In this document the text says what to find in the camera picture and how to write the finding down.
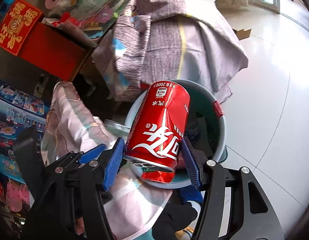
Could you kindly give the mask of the red cola can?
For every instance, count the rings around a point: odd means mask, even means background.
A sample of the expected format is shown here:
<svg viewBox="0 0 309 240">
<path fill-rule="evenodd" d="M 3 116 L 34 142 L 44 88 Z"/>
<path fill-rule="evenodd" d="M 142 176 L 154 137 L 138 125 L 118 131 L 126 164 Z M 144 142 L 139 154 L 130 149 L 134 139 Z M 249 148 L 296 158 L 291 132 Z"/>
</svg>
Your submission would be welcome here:
<svg viewBox="0 0 309 240">
<path fill-rule="evenodd" d="M 189 93 L 180 84 L 153 83 L 134 118 L 123 157 L 139 167 L 174 172 L 189 104 Z"/>
</svg>

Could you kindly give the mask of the pink plaid tablecloth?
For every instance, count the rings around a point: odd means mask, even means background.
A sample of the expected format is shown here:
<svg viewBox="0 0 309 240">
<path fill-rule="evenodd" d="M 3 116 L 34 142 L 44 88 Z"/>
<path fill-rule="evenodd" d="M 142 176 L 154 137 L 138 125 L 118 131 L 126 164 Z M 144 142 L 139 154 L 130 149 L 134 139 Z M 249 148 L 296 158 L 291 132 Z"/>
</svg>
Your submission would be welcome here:
<svg viewBox="0 0 309 240">
<path fill-rule="evenodd" d="M 42 158 L 50 164 L 68 152 L 87 152 L 99 144 L 112 148 L 116 137 L 83 104 L 74 85 L 58 82 L 53 90 Z M 110 228 L 117 239 L 152 239 L 152 227 L 172 195 L 137 178 L 130 164 L 119 169 L 105 204 Z"/>
</svg>

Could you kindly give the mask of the pink toy pieces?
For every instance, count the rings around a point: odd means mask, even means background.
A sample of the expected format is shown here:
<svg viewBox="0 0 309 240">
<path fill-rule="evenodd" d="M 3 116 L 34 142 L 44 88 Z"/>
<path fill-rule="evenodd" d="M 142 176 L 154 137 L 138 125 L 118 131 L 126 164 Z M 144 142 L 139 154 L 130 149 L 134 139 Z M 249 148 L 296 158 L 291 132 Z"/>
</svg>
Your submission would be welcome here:
<svg viewBox="0 0 309 240">
<path fill-rule="evenodd" d="M 5 195 L 6 204 L 12 212 L 30 210 L 30 191 L 26 184 L 9 180 Z"/>
</svg>

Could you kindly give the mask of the red floral gift box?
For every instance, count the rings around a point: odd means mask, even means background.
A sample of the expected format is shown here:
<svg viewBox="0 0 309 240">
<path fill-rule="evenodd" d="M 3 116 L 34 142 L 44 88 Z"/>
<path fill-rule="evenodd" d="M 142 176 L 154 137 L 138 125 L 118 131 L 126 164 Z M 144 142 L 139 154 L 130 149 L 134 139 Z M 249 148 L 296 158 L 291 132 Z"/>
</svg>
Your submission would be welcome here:
<svg viewBox="0 0 309 240">
<path fill-rule="evenodd" d="M 24 0 L 15 0 L 0 23 L 0 47 L 14 56 L 19 54 L 31 29 L 43 12 Z"/>
</svg>

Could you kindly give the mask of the clear toy storage bag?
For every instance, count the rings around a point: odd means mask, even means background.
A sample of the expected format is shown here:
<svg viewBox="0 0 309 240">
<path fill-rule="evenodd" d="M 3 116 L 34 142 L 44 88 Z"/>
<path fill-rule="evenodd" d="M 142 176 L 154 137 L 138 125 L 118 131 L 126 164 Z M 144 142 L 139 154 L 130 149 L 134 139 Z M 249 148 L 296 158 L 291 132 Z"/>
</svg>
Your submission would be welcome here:
<svg viewBox="0 0 309 240">
<path fill-rule="evenodd" d="M 45 0 L 43 23 L 95 48 L 130 0 Z"/>
</svg>

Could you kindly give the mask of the teal trash bin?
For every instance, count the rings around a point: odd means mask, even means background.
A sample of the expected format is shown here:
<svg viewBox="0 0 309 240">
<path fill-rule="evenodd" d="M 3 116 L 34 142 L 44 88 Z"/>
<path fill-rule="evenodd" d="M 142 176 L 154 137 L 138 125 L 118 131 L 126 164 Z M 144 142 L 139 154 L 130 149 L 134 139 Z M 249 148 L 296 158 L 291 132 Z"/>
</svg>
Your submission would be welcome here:
<svg viewBox="0 0 309 240">
<path fill-rule="evenodd" d="M 190 94 L 190 113 L 196 114 L 188 121 L 188 125 L 196 124 L 199 129 L 199 139 L 193 148 L 203 151 L 208 159 L 216 162 L 226 160 L 228 154 L 225 149 L 226 123 L 223 111 L 217 99 L 203 86 L 189 80 L 172 80 L 182 85 Z M 134 118 L 145 97 L 143 92 L 131 106 L 125 120 L 125 126 L 131 128 Z M 161 189 L 179 189 L 189 186 L 191 181 L 185 168 L 177 168 L 174 179 L 170 183 L 144 180 L 145 183 Z"/>
</svg>

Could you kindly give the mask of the blue slipper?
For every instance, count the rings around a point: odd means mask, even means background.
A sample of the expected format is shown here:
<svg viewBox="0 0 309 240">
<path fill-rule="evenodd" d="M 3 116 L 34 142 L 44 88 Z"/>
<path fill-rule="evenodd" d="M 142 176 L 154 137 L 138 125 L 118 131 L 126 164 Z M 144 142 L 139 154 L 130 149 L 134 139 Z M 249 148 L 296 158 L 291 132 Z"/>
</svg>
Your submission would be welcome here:
<svg viewBox="0 0 309 240">
<path fill-rule="evenodd" d="M 177 193 L 182 204 L 185 204 L 186 202 L 196 202 L 199 205 L 202 205 L 203 203 L 201 192 L 198 191 L 193 185 L 179 188 Z"/>
</svg>

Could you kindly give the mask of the small cardboard box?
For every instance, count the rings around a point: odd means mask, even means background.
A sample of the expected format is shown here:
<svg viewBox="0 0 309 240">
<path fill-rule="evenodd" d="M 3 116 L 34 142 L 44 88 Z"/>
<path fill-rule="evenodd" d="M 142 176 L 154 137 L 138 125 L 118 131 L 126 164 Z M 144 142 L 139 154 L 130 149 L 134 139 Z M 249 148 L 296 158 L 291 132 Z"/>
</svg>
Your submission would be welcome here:
<svg viewBox="0 0 309 240">
<path fill-rule="evenodd" d="M 243 39 L 246 39 L 246 38 L 249 38 L 250 37 L 250 34 L 251 34 L 251 29 L 233 29 L 235 35 L 237 36 L 238 40 L 243 40 Z"/>
</svg>

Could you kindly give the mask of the blue toy box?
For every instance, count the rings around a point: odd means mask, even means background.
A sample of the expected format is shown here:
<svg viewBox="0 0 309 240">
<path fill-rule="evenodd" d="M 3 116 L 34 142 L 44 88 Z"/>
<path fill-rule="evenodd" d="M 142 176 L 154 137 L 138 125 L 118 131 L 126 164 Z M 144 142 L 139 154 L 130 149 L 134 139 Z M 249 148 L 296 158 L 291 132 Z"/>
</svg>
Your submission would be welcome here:
<svg viewBox="0 0 309 240">
<path fill-rule="evenodd" d="M 13 144 L 25 129 L 35 126 L 41 139 L 50 105 L 0 80 L 0 172 L 25 183 L 14 159 Z"/>
</svg>

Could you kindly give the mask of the red plastic bag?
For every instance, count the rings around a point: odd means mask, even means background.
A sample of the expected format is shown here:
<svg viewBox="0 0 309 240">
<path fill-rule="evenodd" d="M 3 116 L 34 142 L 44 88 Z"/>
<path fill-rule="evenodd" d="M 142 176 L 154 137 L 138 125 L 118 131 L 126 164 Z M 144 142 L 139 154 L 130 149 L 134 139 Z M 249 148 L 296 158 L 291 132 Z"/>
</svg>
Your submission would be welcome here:
<svg viewBox="0 0 309 240">
<path fill-rule="evenodd" d="M 144 169 L 141 175 L 143 180 L 156 181 L 160 183 L 170 183 L 175 176 L 174 172 L 162 172 L 152 169 Z"/>
</svg>

